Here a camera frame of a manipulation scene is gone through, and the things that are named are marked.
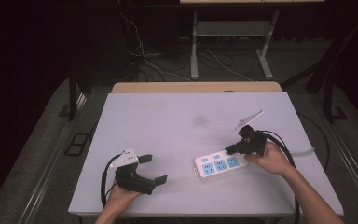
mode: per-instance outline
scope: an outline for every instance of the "human hand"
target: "human hand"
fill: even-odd
[[[114,181],[114,186],[110,192],[109,198],[106,202],[106,205],[98,216],[96,224],[111,224],[113,221],[120,215],[130,203],[137,197],[141,196],[142,193],[136,191],[130,191],[121,188],[117,185],[116,180]]]
[[[266,142],[264,156],[245,155],[247,161],[254,162],[265,169],[267,172],[283,175],[293,169],[290,162],[283,156],[280,148],[272,142]]]

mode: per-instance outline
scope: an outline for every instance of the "white table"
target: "white table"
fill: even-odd
[[[229,83],[191,84],[194,91],[215,86],[225,90]],[[276,83],[232,83],[235,90],[265,90]],[[151,84],[117,85],[125,92],[145,92]],[[138,174],[153,179],[168,175],[166,184],[152,195],[135,200],[122,214],[124,217],[265,217],[286,216],[295,211],[294,194],[287,184],[255,164],[245,170],[218,176],[203,182],[194,175],[194,159],[214,153],[241,140],[234,130],[239,119],[263,109],[251,123],[257,130],[279,134],[289,150],[309,152],[308,137],[296,111],[283,92],[192,92],[178,93],[175,83],[158,84],[158,89],[176,93],[113,93],[106,100],[101,119],[79,177],[69,212],[80,216],[97,216],[103,209],[100,200],[101,176],[113,156],[133,147],[138,156],[153,154],[153,160],[138,166]],[[342,206],[314,152],[294,156],[297,169],[324,197],[336,213]],[[108,173],[109,189],[115,170]]]

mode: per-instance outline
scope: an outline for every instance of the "table leg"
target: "table leg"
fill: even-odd
[[[193,36],[191,48],[191,79],[199,79],[199,67],[197,62],[197,11],[194,12],[193,19]]]
[[[266,53],[267,53],[267,49],[269,47],[269,42],[271,41],[271,38],[272,38],[272,34],[274,33],[275,24],[277,22],[278,16],[279,16],[279,11],[274,11],[274,13],[272,14],[272,18],[268,25],[268,29],[267,29],[267,33],[265,35],[263,47],[256,51],[258,60],[260,61],[260,64],[263,69],[264,75],[266,76],[266,79],[274,78],[274,76],[271,73],[271,70],[269,69],[269,64],[267,63]]]

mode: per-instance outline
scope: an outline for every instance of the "human arm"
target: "human arm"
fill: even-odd
[[[255,162],[267,172],[280,175],[296,195],[304,216],[310,224],[343,223],[304,176],[288,162],[274,143],[267,142],[265,148],[263,157],[245,155],[245,159]]]
[[[129,204],[140,195],[142,195],[142,193],[129,191],[118,185],[114,185],[110,192],[109,199],[95,224],[112,224],[115,219],[126,210]]]

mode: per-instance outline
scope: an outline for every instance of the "power outlet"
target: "power outlet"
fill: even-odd
[[[227,169],[225,161],[216,161],[214,166],[216,166],[217,171],[224,171]]]
[[[227,158],[227,163],[228,163],[228,166],[230,168],[233,168],[233,167],[236,167],[236,166],[240,165],[240,163],[238,162],[237,157],[235,157],[235,156]]]
[[[213,173],[214,173],[213,165],[212,165],[211,163],[202,165],[202,171],[203,171],[203,173],[205,173],[206,175],[211,175],[211,174],[213,174]]]
[[[241,154],[228,155],[225,150],[195,159],[195,173],[202,179],[245,168],[248,161]]]

